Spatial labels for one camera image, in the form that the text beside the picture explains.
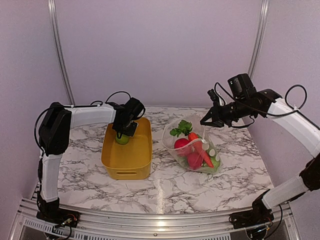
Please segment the red toy chili pepper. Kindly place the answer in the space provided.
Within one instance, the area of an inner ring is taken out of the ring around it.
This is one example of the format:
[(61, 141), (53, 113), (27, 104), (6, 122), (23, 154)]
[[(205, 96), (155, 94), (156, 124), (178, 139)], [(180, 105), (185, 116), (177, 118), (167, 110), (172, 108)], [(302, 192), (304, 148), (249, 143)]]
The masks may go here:
[(178, 155), (181, 157), (186, 157), (190, 153), (198, 153), (203, 157), (203, 163), (205, 163), (206, 166), (213, 168), (213, 164), (211, 162), (211, 158), (209, 157), (208, 153), (206, 150), (203, 149), (203, 142), (202, 138), (199, 137), (194, 131), (193, 131), (193, 125), (191, 122), (186, 121), (186, 120), (181, 120), (178, 123), (178, 126), (171, 129), (169, 131), (169, 134), (173, 137), (177, 137), (178, 139), (180, 138), (185, 138), (190, 141), (190, 143), (187, 145), (189, 147), (188, 150), (182, 150), (181, 148), (175, 149), (178, 152)]

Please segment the red toy apple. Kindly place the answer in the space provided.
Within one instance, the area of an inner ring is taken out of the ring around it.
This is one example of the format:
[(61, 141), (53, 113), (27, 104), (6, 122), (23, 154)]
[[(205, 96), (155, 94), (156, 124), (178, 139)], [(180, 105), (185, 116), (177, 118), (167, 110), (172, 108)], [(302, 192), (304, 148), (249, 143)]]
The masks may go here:
[(187, 146), (190, 143), (190, 141), (186, 138), (179, 138), (174, 143), (175, 149), (182, 149), (182, 150), (189, 150), (190, 147)]

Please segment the red toy pomegranate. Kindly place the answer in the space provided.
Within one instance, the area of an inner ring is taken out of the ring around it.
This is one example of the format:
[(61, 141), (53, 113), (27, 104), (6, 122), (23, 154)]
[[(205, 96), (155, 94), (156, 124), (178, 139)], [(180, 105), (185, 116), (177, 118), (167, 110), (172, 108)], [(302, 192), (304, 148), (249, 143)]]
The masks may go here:
[(187, 155), (188, 166), (191, 170), (197, 170), (202, 167), (203, 157), (196, 152)]

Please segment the green toy apple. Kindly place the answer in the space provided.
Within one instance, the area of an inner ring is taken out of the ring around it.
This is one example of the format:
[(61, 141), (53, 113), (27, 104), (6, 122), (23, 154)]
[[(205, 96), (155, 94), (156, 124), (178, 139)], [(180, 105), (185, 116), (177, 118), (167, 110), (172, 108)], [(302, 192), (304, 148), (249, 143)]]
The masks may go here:
[(211, 157), (210, 158), (212, 164), (213, 164), (213, 167), (209, 167), (209, 166), (205, 166), (205, 170), (210, 173), (210, 174), (215, 174), (218, 172), (219, 170), (219, 167), (221, 166), (222, 164), (222, 161), (221, 160), (216, 160), (215, 157)]

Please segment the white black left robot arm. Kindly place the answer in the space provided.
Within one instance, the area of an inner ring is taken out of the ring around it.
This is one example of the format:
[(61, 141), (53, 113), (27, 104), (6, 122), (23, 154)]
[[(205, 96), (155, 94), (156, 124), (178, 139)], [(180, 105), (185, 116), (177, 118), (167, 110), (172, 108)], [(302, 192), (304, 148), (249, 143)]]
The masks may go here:
[(40, 190), (37, 201), (53, 223), (63, 219), (59, 208), (58, 176), (60, 161), (69, 146), (73, 128), (106, 124), (101, 161), (115, 180), (143, 180), (151, 170), (151, 123), (143, 115), (145, 106), (131, 97), (125, 104), (102, 102), (91, 105), (62, 105), (53, 102), (44, 110), (34, 129), (35, 141), (42, 151), (38, 168)]

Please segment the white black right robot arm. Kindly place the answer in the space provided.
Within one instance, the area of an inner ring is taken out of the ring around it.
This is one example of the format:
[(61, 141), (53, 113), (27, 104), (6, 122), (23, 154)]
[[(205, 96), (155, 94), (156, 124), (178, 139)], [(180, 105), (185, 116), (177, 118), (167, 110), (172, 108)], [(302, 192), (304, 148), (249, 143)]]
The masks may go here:
[(254, 87), (234, 91), (231, 97), (233, 102), (220, 104), (219, 96), (214, 89), (209, 90), (208, 95), (213, 103), (200, 123), (205, 126), (222, 128), (231, 127), (233, 122), (243, 117), (261, 115), (269, 118), (286, 130), (297, 143), (285, 143), (284, 137), (272, 131), (274, 140), (267, 137), (266, 148), (271, 156), (275, 157), (276, 167), (287, 167), (289, 163), (297, 163), (301, 154), (298, 152), (305, 148), (312, 159), (305, 168), (277, 187), (265, 191), (257, 198), (248, 212), (247, 219), (252, 224), (258, 224), (267, 216), (267, 209), (286, 201), (299, 198), (303, 194), (320, 188), (320, 129), (305, 117), (298, 108), (287, 104), (284, 98), (271, 89), (256, 91)]

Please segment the clear polka dot zip bag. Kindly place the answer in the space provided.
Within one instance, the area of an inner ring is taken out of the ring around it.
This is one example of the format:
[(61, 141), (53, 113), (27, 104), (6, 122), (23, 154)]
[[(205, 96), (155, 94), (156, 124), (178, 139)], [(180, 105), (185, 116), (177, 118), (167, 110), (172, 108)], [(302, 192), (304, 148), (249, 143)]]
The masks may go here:
[(192, 114), (167, 124), (161, 142), (186, 170), (216, 174), (222, 161), (200, 120), (200, 116)]

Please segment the green toy pear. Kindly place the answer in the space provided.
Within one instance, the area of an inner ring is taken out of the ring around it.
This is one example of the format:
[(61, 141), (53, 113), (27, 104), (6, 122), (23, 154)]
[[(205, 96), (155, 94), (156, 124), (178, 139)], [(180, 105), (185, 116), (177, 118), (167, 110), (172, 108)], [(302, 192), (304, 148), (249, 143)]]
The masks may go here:
[(125, 134), (116, 134), (115, 141), (120, 145), (126, 145), (130, 140), (130, 137)]

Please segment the yellow plastic basket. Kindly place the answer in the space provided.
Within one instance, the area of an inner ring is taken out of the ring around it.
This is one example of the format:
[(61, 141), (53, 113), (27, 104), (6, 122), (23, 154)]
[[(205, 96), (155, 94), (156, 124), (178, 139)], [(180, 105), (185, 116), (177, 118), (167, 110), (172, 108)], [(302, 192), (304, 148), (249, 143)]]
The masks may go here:
[(101, 162), (108, 175), (115, 180), (143, 180), (151, 171), (153, 159), (152, 128), (150, 121), (143, 117), (127, 144), (116, 142), (116, 131), (107, 126)]

